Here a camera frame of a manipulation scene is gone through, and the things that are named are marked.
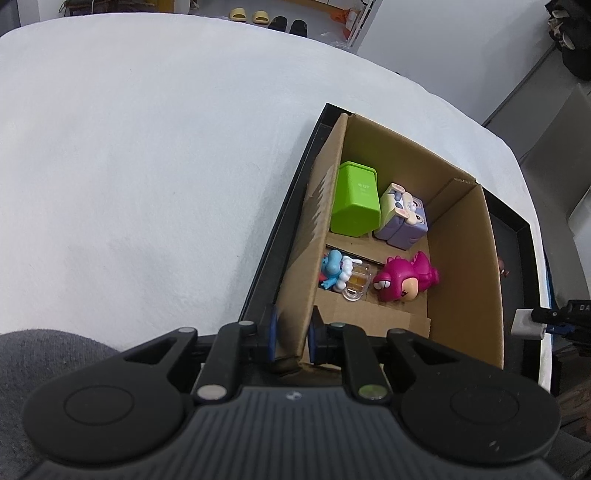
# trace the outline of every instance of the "white connector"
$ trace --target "white connector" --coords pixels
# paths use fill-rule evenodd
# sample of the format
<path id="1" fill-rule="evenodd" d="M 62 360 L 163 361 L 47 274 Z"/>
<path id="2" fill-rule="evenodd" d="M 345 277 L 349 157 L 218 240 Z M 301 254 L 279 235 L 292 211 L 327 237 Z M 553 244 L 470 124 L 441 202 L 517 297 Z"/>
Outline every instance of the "white connector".
<path id="1" fill-rule="evenodd" d="M 545 323 L 536 323 L 531 320 L 533 309 L 522 309 L 515 311 L 511 335 L 528 340 L 542 340 L 546 332 Z"/>

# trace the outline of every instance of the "slipper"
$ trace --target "slipper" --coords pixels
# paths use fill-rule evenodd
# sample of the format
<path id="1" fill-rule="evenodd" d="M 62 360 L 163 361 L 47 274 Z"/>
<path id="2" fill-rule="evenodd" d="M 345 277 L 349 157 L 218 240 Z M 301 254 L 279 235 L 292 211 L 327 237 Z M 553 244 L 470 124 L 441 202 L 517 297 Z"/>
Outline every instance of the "slipper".
<path id="1" fill-rule="evenodd" d="M 308 25 L 303 20 L 294 20 L 291 24 L 290 33 L 299 37 L 307 37 Z"/>
<path id="2" fill-rule="evenodd" d="M 230 20 L 233 22 L 245 22 L 246 21 L 246 12 L 243 8 L 235 8 L 231 10 L 229 15 Z"/>
<path id="3" fill-rule="evenodd" d="M 267 28 L 270 30 L 284 32 L 287 30 L 287 19 L 285 17 L 275 17 L 273 20 L 271 20 L 271 24 Z"/>
<path id="4" fill-rule="evenodd" d="M 259 25 L 267 25 L 269 23 L 269 15 L 264 10 L 254 12 L 252 16 L 252 22 Z"/>

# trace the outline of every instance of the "black slipper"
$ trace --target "black slipper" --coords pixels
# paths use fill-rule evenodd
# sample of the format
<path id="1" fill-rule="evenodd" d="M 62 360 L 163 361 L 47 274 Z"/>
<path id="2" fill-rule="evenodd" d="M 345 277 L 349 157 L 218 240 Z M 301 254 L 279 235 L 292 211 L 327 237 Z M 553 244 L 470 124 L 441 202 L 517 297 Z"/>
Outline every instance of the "black slipper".
<path id="1" fill-rule="evenodd" d="M 267 28 L 284 32 L 287 30 L 287 19 L 285 17 L 275 17 L 273 20 L 271 20 L 271 23 Z"/>
<path id="2" fill-rule="evenodd" d="M 308 25 L 303 20 L 294 20 L 291 24 L 290 33 L 293 35 L 298 35 L 299 37 L 307 37 L 308 36 Z"/>

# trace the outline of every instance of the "gray fabric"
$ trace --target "gray fabric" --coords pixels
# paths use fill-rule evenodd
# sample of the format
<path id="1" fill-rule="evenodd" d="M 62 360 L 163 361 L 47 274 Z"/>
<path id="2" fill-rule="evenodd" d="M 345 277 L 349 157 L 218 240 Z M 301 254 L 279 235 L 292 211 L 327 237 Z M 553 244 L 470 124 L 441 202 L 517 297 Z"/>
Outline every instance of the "gray fabric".
<path id="1" fill-rule="evenodd" d="M 56 330 L 0 335 L 0 479 L 17 479 L 38 461 L 21 423 L 28 395 L 54 377 L 115 353 L 94 340 Z"/>
<path id="2" fill-rule="evenodd" d="M 588 478 L 591 443 L 559 430 L 546 461 L 565 478 Z"/>

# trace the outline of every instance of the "white wall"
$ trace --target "white wall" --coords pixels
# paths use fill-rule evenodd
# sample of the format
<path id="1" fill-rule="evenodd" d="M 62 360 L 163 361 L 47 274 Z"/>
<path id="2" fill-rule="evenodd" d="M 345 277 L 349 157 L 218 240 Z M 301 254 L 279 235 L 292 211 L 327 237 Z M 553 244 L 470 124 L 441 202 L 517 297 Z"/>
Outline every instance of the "white wall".
<path id="1" fill-rule="evenodd" d="M 39 4 L 37 0 L 18 0 L 18 18 L 21 26 L 39 22 Z"/>
<path id="2" fill-rule="evenodd" d="M 63 17 L 64 12 L 58 13 L 62 3 L 63 0 L 18 0 L 21 25 Z"/>
<path id="3" fill-rule="evenodd" d="M 383 0 L 357 54 L 482 123 L 551 46 L 541 0 Z"/>
<path id="4" fill-rule="evenodd" d="M 573 231 L 574 243 L 581 259 L 581 265 L 591 291 L 591 189 L 574 209 L 569 219 Z"/>

